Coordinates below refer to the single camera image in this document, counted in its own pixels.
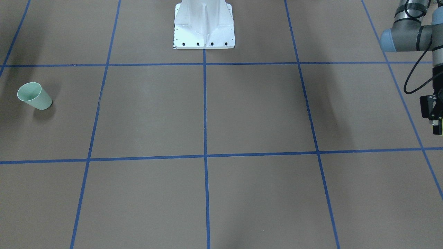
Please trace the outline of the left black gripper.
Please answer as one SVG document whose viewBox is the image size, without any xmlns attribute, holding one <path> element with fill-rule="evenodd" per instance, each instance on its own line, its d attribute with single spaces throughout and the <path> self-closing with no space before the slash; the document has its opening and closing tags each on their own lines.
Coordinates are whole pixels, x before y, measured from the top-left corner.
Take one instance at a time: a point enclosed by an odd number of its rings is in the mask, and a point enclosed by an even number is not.
<svg viewBox="0 0 443 249">
<path fill-rule="evenodd" d="M 433 118 L 433 134 L 443 135 L 442 123 L 442 89 L 443 89 L 443 65 L 433 68 L 433 95 L 436 97 L 436 103 L 433 107 L 431 118 Z"/>
</svg>

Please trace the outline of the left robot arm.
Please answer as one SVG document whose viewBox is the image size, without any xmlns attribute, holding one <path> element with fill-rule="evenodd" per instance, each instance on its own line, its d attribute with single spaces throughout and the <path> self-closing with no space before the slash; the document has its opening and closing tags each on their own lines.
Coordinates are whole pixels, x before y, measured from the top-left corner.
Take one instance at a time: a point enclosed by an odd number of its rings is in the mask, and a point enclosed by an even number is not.
<svg viewBox="0 0 443 249">
<path fill-rule="evenodd" d="M 421 115 L 430 121 L 433 134 L 442 135 L 443 118 L 443 7 L 437 0 L 437 9 L 432 13 L 432 22 L 423 25 L 422 20 L 430 8 L 432 0 L 402 0 L 394 15 L 392 27 L 383 31 L 380 46 L 383 52 L 426 52 L 432 53 L 432 77 L 414 90 L 413 94 L 432 82 L 433 93 L 420 97 Z"/>
</svg>

